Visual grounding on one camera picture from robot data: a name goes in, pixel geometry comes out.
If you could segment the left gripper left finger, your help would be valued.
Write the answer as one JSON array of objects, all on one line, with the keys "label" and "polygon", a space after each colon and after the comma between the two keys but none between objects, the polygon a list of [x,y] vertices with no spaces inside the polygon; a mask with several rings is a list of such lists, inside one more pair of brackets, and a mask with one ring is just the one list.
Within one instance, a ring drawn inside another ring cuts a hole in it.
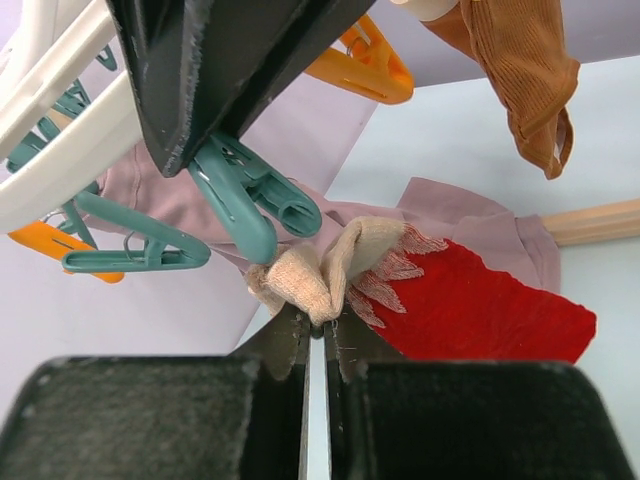
[{"label": "left gripper left finger", "polygon": [[59,357],[1,431],[5,479],[299,479],[310,328],[285,306],[226,356]]}]

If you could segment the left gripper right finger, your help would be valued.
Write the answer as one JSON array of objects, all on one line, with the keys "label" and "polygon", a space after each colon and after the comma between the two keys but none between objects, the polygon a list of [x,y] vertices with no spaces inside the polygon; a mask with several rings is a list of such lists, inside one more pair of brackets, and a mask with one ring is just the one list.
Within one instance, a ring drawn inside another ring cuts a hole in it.
[{"label": "left gripper right finger", "polygon": [[604,404],[554,362],[416,362],[354,315],[324,329],[335,479],[630,479]]}]

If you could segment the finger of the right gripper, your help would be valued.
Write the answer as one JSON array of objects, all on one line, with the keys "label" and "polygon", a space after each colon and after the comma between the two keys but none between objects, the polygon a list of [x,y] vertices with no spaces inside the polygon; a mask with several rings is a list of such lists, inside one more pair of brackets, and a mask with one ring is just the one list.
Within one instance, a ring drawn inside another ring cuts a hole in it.
[{"label": "finger of the right gripper", "polygon": [[213,133],[241,137],[372,3],[110,1],[143,139],[174,177]]}]

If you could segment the red beige fox sock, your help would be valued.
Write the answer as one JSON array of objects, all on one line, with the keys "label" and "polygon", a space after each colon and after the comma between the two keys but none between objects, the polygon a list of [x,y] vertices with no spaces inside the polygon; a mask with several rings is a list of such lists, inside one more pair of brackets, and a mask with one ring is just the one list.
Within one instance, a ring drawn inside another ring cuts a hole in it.
[{"label": "red beige fox sock", "polygon": [[309,244],[281,245],[271,263],[249,268],[246,281],[271,313],[290,303],[316,326],[349,305],[414,360],[574,363],[596,334],[585,307],[389,218],[352,220],[324,255]]}]

